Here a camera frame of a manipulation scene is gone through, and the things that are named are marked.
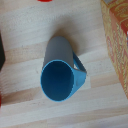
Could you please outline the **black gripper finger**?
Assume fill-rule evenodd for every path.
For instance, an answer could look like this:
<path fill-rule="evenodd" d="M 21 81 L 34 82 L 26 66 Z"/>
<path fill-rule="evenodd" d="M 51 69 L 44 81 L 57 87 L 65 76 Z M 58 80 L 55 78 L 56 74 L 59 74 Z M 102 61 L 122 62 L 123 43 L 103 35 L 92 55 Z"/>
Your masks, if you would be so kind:
<path fill-rule="evenodd" d="M 4 53 L 4 47 L 0 33 L 0 69 L 2 69 L 4 62 L 5 62 L 5 53 Z"/>

